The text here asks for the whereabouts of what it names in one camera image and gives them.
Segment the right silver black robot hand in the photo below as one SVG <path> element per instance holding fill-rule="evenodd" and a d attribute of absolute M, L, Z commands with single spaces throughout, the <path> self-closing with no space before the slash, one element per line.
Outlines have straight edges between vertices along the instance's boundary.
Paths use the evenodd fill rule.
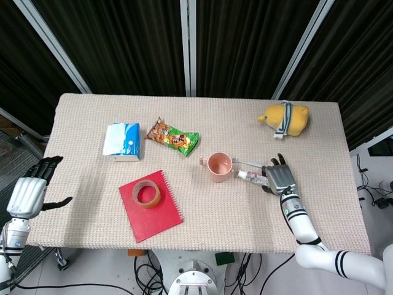
<path fill-rule="evenodd" d="M 277 157 L 271 159 L 272 166 L 262 167 L 262 176 L 267 179 L 267 184 L 262 186 L 263 191 L 274 195 L 297 193 L 297 185 L 288 164 L 282 154 L 278 153 Z"/>

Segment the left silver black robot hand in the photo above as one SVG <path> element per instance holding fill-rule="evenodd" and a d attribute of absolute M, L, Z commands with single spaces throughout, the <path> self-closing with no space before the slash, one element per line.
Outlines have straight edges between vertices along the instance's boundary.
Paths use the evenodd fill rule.
<path fill-rule="evenodd" d="M 71 202 L 72 197 L 60 202 L 44 202 L 47 187 L 62 160 L 59 155 L 41 159 L 17 180 L 7 206 L 12 218 L 33 219 L 41 211 L 61 208 Z"/>

